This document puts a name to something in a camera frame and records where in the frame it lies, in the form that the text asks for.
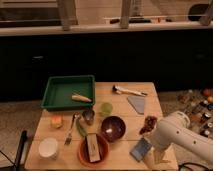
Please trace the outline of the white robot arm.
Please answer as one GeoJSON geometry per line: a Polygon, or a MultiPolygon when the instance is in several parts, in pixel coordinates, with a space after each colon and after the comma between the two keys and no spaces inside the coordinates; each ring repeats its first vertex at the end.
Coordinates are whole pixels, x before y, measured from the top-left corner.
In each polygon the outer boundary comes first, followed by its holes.
{"type": "Polygon", "coordinates": [[[146,135],[153,147],[155,164],[166,162],[164,156],[172,143],[213,164],[213,140],[191,131],[189,126],[189,117],[181,111],[175,111],[156,123],[155,128],[146,135]]]}

